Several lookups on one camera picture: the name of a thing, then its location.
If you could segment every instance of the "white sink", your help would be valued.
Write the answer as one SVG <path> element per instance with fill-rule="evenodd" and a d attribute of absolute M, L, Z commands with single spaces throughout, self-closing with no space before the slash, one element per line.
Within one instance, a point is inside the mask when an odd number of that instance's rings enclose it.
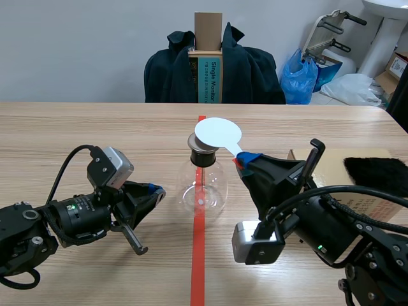
<path fill-rule="evenodd" d="M 362 0 L 373 14 L 384 17 L 359 73 L 376 77 L 384 72 L 408 21 L 408 0 Z"/>
<path fill-rule="evenodd" d="M 363 0 L 363 4 L 376 15 L 408 20 L 408 0 Z"/>

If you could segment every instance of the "black fabric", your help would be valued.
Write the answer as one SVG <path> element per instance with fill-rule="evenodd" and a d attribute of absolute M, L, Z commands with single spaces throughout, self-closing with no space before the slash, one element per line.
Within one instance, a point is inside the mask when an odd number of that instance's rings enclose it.
<path fill-rule="evenodd" d="M 222 103 L 285 104 L 273 56 L 238 44 L 244 34 L 228 23 L 222 43 Z M 153 55 L 145 68 L 145 102 L 196 103 L 188 49 L 192 32 L 168 36 L 169 49 Z"/>
<path fill-rule="evenodd" d="M 243 37 L 228 22 L 222 42 L 222 103 L 286 104 L 272 54 L 239 45 Z"/>
<path fill-rule="evenodd" d="M 168 49 L 153 55 L 145 67 L 146 103 L 193 103 L 196 99 L 188 49 L 194 33 L 173 32 L 167 36 Z"/>
<path fill-rule="evenodd" d="M 349 157 L 344 166 L 356 185 L 408 197 L 408 167 L 399 159 Z"/>
<path fill-rule="evenodd" d="M 401 76 L 387 112 L 408 133 L 408 69 Z"/>

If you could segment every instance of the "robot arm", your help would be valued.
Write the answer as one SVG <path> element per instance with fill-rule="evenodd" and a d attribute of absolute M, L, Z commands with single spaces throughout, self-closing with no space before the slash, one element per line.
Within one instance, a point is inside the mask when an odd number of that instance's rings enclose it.
<path fill-rule="evenodd" d="M 91 151 L 87 177 L 94 192 L 52 200 L 70 159 L 82 149 Z M 67 157 L 46 205 L 33 208 L 28 202 L 18 202 L 0 209 L 0 283 L 14 289 L 38 285 L 40 275 L 34 268 L 58 248 L 48 225 L 63 247 L 90 244 L 108 231 L 120 231 L 137 255 L 145 254 L 148 248 L 142 246 L 133 230 L 166 193 L 160 186 L 127 181 L 133 170 L 131 162 L 115 148 L 80 146 Z M 34 277 L 33 283 L 18 284 L 6 278 L 25 272 Z"/>
<path fill-rule="evenodd" d="M 361 186 L 316 188 L 312 172 L 324 152 L 319 140 L 307 161 L 287 161 L 263 154 L 240 153 L 238 173 L 249 189 L 259 221 L 235 226 L 234 259 L 246 265 L 274 263 L 285 238 L 296 233 L 321 260 L 332 268 L 345 268 L 339 281 L 346 303 L 353 296 L 360 305 L 406 305 L 408 303 L 408 229 L 358 215 L 329 194 L 365 193 L 408 207 L 408 201 Z M 345 260 L 336 260 L 358 236 L 362 237 Z"/>

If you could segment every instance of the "black fur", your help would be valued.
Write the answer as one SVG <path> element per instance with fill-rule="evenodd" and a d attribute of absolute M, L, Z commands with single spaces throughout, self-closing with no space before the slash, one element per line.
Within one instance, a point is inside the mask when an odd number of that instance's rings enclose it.
<path fill-rule="evenodd" d="M 356 185 L 408 198 L 408 167 L 399 159 L 349 157 L 344 166 Z"/>

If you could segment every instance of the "red tape line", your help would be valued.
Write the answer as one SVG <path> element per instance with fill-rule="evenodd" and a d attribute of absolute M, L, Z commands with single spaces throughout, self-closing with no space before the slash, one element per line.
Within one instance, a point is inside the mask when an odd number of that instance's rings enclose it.
<path fill-rule="evenodd" d="M 199 116 L 198 122 L 205 116 Z M 197 168 L 194 195 L 190 306 L 205 306 L 205 170 Z"/>

